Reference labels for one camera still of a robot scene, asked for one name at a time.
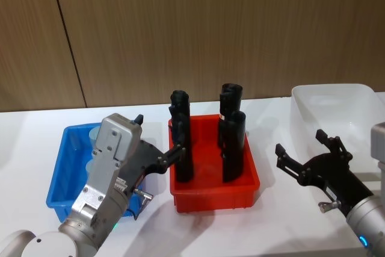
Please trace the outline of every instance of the blue plastic bin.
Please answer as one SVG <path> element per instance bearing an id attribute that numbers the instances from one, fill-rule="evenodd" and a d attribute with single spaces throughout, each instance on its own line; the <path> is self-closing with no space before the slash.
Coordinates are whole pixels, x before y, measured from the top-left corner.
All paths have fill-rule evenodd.
<path id="1" fill-rule="evenodd" d="M 63 132 L 46 201 L 49 208 L 55 209 L 60 222 L 70 214 L 75 199 L 87 182 L 85 165 L 92 159 L 88 133 L 96 126 L 100 126 L 100 123 L 69 126 Z M 140 198 L 132 195 L 129 209 L 137 215 L 140 208 Z M 124 216 L 132 214 L 127 210 Z"/>

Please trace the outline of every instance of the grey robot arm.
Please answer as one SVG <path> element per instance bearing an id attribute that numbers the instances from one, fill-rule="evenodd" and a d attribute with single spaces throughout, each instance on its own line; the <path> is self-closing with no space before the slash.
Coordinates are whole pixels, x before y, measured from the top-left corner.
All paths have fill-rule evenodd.
<path id="1" fill-rule="evenodd" d="M 371 155 L 380 161 L 381 197 L 374 196 L 349 170 L 348 163 L 353 156 L 339 137 L 328 137 L 324 131 L 318 130 L 316 138 L 328 147 L 330 153 L 315 156 L 302 165 L 277 144 L 277 167 L 302 186 L 320 188 L 331 201 L 318 204 L 321 212 L 339 209 L 368 250 L 368 256 L 385 257 L 385 123 L 375 125 L 371 130 Z"/>
<path id="2" fill-rule="evenodd" d="M 0 243 L 0 257 L 94 256 L 127 210 L 132 194 L 140 195 L 141 209 L 151 201 L 151 194 L 137 188 L 143 178 L 165 173 L 184 155 L 180 145 L 162 153 L 140 140 L 142 122 L 142 115 L 134 121 L 119 114 L 104 118 L 87 183 L 58 232 L 35 236 L 17 231 Z"/>

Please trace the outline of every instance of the red plastic bin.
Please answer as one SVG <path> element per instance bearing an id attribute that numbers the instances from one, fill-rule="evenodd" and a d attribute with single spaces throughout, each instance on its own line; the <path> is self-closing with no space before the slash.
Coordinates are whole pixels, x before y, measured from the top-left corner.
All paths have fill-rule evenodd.
<path id="1" fill-rule="evenodd" d="M 254 205 L 259 178 L 247 137 L 244 145 L 244 171 L 232 182 L 222 181 L 221 150 L 217 145 L 219 115 L 190 117 L 194 179 L 177 182 L 170 168 L 170 192 L 177 212 L 246 208 Z M 169 145 L 173 146 L 171 130 Z"/>

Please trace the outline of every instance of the blue led light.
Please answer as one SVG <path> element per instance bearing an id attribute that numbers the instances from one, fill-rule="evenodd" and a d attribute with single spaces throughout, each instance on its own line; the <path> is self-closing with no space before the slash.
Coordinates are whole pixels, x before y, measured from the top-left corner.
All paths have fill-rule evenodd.
<path id="1" fill-rule="evenodd" d="M 367 248 L 368 246 L 368 241 L 365 239 L 364 236 L 359 236 L 359 240 L 361 241 L 361 243 L 363 244 L 363 247 Z"/>

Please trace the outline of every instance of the black mechanical claw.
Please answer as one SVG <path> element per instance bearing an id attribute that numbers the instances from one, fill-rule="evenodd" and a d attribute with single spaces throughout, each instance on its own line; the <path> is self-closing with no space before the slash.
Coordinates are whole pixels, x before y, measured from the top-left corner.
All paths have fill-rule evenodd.
<path id="1" fill-rule="evenodd" d="M 276 145 L 277 167 L 292 176 L 301 186 L 320 188 L 332 201 L 340 201 L 339 209 L 347 216 L 351 208 L 372 192 L 349 170 L 353 156 L 347 152 L 339 137 L 329 138 L 321 129 L 316 139 L 330 153 L 315 156 L 305 164 L 292 159 L 281 144 Z"/>
<path id="2" fill-rule="evenodd" d="M 183 160 L 184 156 L 185 149 L 179 144 L 162 153 L 152 144 L 141 140 L 134 155 L 119 172 L 119 178 L 126 181 L 125 193 L 131 195 L 144 177 L 151 173 L 164 174 L 171 165 Z"/>

